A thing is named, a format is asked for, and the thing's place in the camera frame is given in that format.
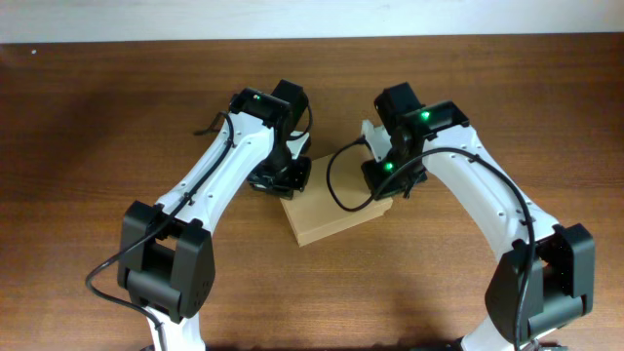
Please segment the brown cardboard box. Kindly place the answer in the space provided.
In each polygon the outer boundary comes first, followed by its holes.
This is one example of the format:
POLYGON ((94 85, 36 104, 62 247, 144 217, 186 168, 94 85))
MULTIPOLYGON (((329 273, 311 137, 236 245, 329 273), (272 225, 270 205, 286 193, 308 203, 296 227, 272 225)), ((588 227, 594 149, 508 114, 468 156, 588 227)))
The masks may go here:
POLYGON ((370 196, 361 170, 370 159, 368 149, 356 145, 336 159, 327 155, 312 162, 304 190, 282 202, 299 246, 380 217, 391 209, 393 200, 387 198, 373 201, 358 212, 352 210, 370 196))

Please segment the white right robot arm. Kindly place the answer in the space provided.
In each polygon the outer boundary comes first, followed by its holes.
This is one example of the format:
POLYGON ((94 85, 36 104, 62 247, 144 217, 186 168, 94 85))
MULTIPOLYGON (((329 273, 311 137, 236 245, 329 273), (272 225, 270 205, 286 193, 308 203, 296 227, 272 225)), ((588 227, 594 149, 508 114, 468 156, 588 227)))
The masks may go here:
POLYGON ((452 101, 425 105, 403 83, 385 89, 374 107, 381 126, 366 121, 362 128, 373 156, 362 167, 372 198, 408 196, 435 176, 481 229, 497 262, 486 318, 448 350, 538 350, 540 337, 592 311, 592 235, 537 206, 452 101))

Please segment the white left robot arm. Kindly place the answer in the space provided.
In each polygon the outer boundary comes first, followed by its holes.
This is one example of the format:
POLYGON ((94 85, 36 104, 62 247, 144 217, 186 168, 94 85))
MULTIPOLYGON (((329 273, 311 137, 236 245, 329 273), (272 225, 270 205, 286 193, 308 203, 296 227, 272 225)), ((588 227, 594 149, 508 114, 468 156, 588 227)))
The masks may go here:
POLYGON ((203 350, 199 311, 215 280, 213 234, 243 183, 290 200, 305 189, 311 161, 303 88, 282 80, 270 94, 233 96, 214 142, 191 171, 154 205, 134 202, 122 222, 117 280, 148 313, 154 350, 203 350))

